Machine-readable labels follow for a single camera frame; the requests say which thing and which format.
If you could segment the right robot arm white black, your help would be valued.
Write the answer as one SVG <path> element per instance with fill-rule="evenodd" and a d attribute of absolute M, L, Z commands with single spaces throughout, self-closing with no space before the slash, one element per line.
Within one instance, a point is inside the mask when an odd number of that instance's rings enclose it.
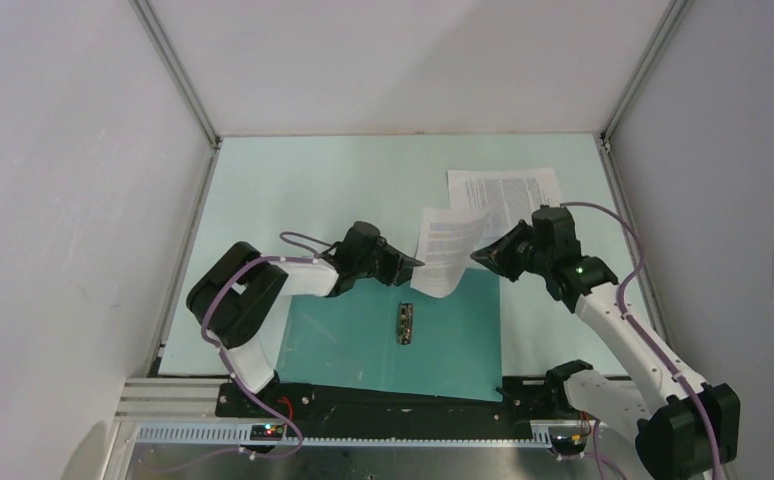
<path fill-rule="evenodd" d="M 726 383 L 710 384 L 636 318 L 625 298 L 631 279 L 583 254 L 567 205 L 541 206 L 470 257 L 510 281 L 542 278 L 551 298 L 598 335 L 634 384 L 628 390 L 585 361 L 569 361 L 545 375 L 551 414 L 585 412 L 615 430 L 654 479 L 722 478 L 737 456 L 739 396 Z"/>

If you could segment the teal file folder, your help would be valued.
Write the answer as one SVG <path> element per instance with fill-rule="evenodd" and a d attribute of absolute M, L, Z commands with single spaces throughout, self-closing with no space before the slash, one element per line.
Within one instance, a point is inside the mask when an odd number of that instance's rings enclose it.
<path fill-rule="evenodd" d="M 401 303 L 414 304 L 409 345 L 397 343 Z M 500 280 L 469 269 L 442 299 L 374 279 L 293 297 L 276 370 L 283 382 L 492 400 L 501 357 Z"/>

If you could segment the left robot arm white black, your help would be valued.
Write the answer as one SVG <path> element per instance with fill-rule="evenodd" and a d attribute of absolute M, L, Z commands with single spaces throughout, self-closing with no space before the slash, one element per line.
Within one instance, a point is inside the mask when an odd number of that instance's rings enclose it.
<path fill-rule="evenodd" d="M 260 417 L 274 412 L 279 403 L 279 390 L 272 384 L 278 373 L 259 338 L 279 299 L 333 298 L 363 279 L 398 287 L 424 265 L 364 221 L 355 222 L 334 242 L 292 231 L 283 231 L 279 237 L 306 250 L 306 255 L 268 255 L 245 241 L 236 242 L 186 299 L 202 339 L 216 349 L 228 375 L 240 384 L 241 404 Z"/>

